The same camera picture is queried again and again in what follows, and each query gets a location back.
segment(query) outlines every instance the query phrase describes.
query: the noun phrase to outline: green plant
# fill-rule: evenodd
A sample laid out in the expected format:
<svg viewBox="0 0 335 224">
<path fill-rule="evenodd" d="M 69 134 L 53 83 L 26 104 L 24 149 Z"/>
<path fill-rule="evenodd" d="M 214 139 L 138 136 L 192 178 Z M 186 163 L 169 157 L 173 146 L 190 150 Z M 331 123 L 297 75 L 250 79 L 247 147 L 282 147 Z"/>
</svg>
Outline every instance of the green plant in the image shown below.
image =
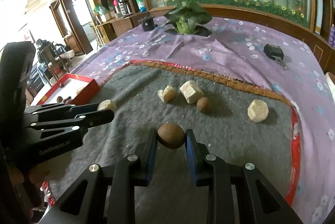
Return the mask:
<svg viewBox="0 0 335 224">
<path fill-rule="evenodd" d="M 165 18 L 169 21 L 166 24 L 172 24 L 174 28 L 166 30 L 168 33 L 184 34 L 198 34 L 208 36 L 211 32 L 198 24 L 206 24 L 212 20 L 205 9 L 197 3 L 185 3 L 179 7 L 175 7 L 168 13 Z"/>
</svg>

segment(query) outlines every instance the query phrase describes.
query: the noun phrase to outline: thermos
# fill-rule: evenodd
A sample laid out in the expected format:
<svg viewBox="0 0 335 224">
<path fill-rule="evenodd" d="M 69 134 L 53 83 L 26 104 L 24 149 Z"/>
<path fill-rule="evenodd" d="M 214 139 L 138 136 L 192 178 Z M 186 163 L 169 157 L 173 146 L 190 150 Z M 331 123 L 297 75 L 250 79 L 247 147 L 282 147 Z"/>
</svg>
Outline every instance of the thermos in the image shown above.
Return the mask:
<svg viewBox="0 0 335 224">
<path fill-rule="evenodd" d="M 122 15 L 131 13 L 130 4 L 128 0 L 117 0 Z"/>
</svg>

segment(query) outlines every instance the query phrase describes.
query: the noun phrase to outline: white foam block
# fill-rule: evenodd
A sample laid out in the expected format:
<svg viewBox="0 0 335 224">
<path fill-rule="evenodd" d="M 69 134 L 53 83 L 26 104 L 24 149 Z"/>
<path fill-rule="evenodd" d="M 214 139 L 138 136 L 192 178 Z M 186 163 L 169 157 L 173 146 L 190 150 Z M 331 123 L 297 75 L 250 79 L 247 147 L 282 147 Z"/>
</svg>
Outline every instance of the white foam block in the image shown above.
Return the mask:
<svg viewBox="0 0 335 224">
<path fill-rule="evenodd" d="M 185 82 L 179 88 L 179 90 L 185 97 L 188 104 L 196 103 L 200 98 L 204 96 L 204 93 L 193 80 Z"/>
</svg>

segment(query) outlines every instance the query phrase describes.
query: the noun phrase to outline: brown ball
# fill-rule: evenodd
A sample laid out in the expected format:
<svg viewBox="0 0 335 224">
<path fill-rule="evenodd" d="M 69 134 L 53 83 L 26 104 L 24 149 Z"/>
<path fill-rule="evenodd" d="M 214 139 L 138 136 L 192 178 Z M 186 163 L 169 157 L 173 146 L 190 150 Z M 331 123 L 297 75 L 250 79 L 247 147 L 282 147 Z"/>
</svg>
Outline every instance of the brown ball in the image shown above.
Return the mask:
<svg viewBox="0 0 335 224">
<path fill-rule="evenodd" d="M 61 103 L 63 101 L 63 98 L 61 96 L 57 97 L 57 103 Z"/>
<path fill-rule="evenodd" d="M 166 123 L 158 129 L 158 141 L 167 148 L 180 148 L 185 142 L 185 133 L 177 124 Z"/>
<path fill-rule="evenodd" d="M 209 114 L 212 111 L 212 104 L 207 97 L 202 97 L 197 102 L 197 109 L 199 112 Z"/>
</svg>

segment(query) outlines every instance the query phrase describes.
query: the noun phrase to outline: red box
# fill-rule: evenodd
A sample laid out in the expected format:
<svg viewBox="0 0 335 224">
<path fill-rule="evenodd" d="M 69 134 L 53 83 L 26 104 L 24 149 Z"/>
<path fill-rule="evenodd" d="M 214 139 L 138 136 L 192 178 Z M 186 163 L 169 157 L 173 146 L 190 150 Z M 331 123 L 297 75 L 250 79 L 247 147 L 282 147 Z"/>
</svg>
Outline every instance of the red box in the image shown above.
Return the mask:
<svg viewBox="0 0 335 224">
<path fill-rule="evenodd" d="M 91 98 L 100 91 L 100 87 L 98 86 L 95 79 L 86 77 L 83 75 L 75 75 L 75 74 L 65 74 L 63 75 L 51 88 L 50 90 L 42 97 L 42 99 L 37 103 L 37 105 L 42 105 L 44 103 L 49 104 L 50 102 L 47 102 L 48 99 L 54 97 L 54 93 L 58 93 L 61 91 L 61 89 L 64 89 L 67 85 L 71 86 L 71 79 L 75 80 L 77 83 L 85 82 L 83 83 L 83 90 L 79 94 L 77 94 L 75 97 L 73 97 L 71 100 L 71 104 L 75 105 L 84 105 L 86 104 Z M 66 83 L 66 86 L 64 88 L 60 88 L 59 84 Z"/>
</svg>

